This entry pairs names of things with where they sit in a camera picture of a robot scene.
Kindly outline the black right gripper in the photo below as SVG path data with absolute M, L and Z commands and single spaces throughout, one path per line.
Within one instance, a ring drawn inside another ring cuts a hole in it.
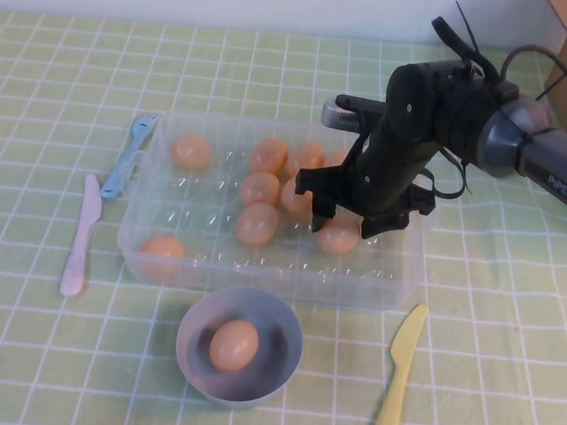
M 413 211 L 431 214 L 435 194 L 413 181 L 440 147 L 427 135 L 383 116 L 340 165 L 298 171 L 295 192 L 312 195 L 311 230 L 318 233 L 336 215 L 337 206 L 363 218 L 360 232 L 366 240 L 405 229 Z

